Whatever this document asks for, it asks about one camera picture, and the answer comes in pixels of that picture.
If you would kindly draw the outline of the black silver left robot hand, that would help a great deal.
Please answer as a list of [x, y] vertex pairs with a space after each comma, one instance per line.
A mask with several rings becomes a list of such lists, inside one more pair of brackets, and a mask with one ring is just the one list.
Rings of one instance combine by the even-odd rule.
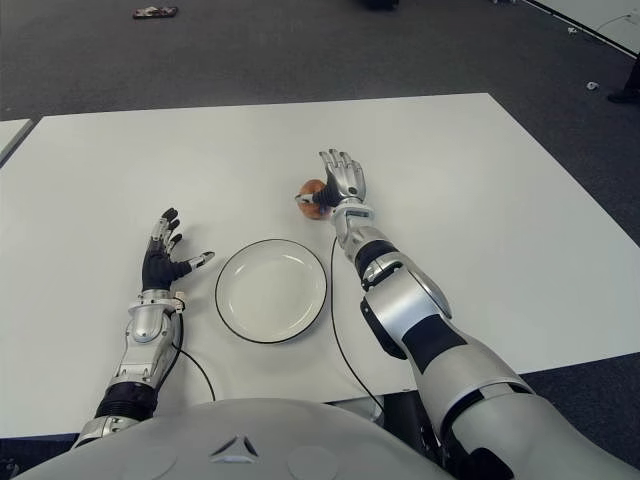
[[179, 212], [173, 207], [166, 210], [154, 225], [142, 262], [142, 292], [169, 291], [175, 281], [199, 269], [215, 257], [213, 251], [205, 251], [187, 260], [173, 260], [173, 249], [182, 240], [180, 233], [174, 233], [179, 225]]

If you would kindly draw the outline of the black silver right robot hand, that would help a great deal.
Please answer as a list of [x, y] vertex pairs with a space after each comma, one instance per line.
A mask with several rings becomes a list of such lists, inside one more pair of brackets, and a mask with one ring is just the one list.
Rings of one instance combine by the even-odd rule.
[[360, 163], [336, 149], [320, 151], [319, 156], [326, 173], [325, 186], [314, 193], [299, 193], [295, 196], [296, 203], [326, 207], [337, 207], [344, 201], [364, 203], [366, 181]]

